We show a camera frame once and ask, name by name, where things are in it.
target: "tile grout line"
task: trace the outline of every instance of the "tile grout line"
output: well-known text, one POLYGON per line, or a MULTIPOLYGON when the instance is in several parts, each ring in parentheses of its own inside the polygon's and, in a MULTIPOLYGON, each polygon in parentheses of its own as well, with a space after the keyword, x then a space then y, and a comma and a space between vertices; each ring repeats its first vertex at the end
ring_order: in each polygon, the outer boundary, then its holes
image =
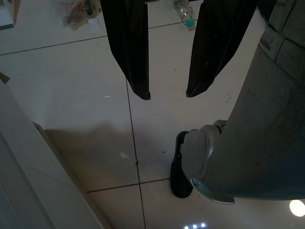
POLYGON ((132 139, 133 139, 133 148, 134 148, 134 155, 135 155, 135 161, 136 161, 136 166, 137 166, 137 172, 138 172, 138 184, 139 184, 139 190, 140 190, 140 197, 141 197, 141 206, 142 206, 142 214, 143 214, 143 221, 144 221, 144 229, 146 229, 146 221, 145 221, 145 214, 144 214, 144 207, 143 207, 143 198, 142 198, 142 190, 141 190, 141 183, 140 183, 140 173, 139 173, 139 161, 137 158, 137 150, 135 147, 135 140, 134 140, 134 132, 133 132, 133 124, 132 124, 132 111, 130 108, 130 99, 129 99, 129 90, 128 90, 128 83, 127 79, 125 78, 126 81, 126 89, 127 89, 127 98, 128 98, 128 106, 129 106, 129 114, 130 114, 130 122, 132 125, 132 139))
MULTIPOLYGON (((177 22, 177 23, 172 23, 172 24, 167 24, 167 25, 159 25, 159 26, 155 26, 155 27, 150 27, 150 28, 148 28, 148 29, 155 29, 155 28, 159 28, 159 27, 164 27, 164 26, 169 26, 169 25, 176 25, 176 24, 182 24, 182 23, 183 23, 183 22, 177 22)), ((34 49, 26 49, 26 50, 22 50, 22 51, 8 52, 8 53, 0 54, 0 56, 10 55, 10 54, 16 54, 16 53, 20 53, 20 52, 33 51, 33 50, 37 50, 37 49, 50 48, 50 47, 59 46, 59 45, 64 45, 64 44, 72 44, 72 43, 76 43, 76 42, 84 42, 84 41, 89 41, 89 40, 98 39, 98 38, 103 38, 103 37, 108 37, 108 35, 101 36, 101 37, 92 37, 92 38, 88 38, 88 39, 84 39, 84 40, 78 40, 78 41, 73 41, 73 42, 66 42, 66 43, 54 44, 54 45, 49 45, 49 46, 44 46, 44 47, 39 47, 39 48, 34 48, 34 49)))
MULTIPOLYGON (((153 182, 158 182, 158 181, 164 181, 164 180, 169 180, 169 178, 158 179, 158 180, 151 180, 151 181, 144 181, 144 182, 141 182, 140 185, 148 184, 148 183, 153 183, 153 182)), ((107 188, 102 188, 102 189, 87 191, 86 193, 100 192, 100 191, 106 191, 106 190, 111 190, 111 189, 116 189, 116 188, 122 188, 122 187, 130 187, 130 186, 135 186, 135 185, 139 185, 139 183, 134 183, 134 184, 130 184, 130 185, 116 186, 116 187, 107 187, 107 188)))

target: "floor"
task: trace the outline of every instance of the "floor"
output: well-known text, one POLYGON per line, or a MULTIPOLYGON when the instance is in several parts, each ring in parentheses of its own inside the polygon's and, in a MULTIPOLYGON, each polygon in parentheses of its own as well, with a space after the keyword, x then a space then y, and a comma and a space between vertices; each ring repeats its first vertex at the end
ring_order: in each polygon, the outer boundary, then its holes
MULTIPOLYGON (((114 229, 304 228, 287 201, 215 204, 197 191, 169 189, 176 135, 228 119, 264 32, 256 11, 235 56, 209 90, 186 98, 194 31, 169 0, 148 4, 150 92, 138 98, 101 31, 71 31, 54 1, 21 1, 15 28, 0 31, 0 72, 32 121, 47 130, 77 179, 114 229)), ((193 2, 197 17, 200 1, 193 2)))

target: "plastic bottle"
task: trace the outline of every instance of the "plastic bottle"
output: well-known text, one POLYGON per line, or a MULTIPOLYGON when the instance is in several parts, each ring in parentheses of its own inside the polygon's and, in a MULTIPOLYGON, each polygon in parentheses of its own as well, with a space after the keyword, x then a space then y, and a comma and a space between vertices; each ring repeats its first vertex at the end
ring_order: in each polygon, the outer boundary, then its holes
POLYGON ((179 14, 180 20, 184 22, 189 30, 195 28, 195 21, 193 19, 193 7, 188 0, 171 0, 173 7, 179 14))

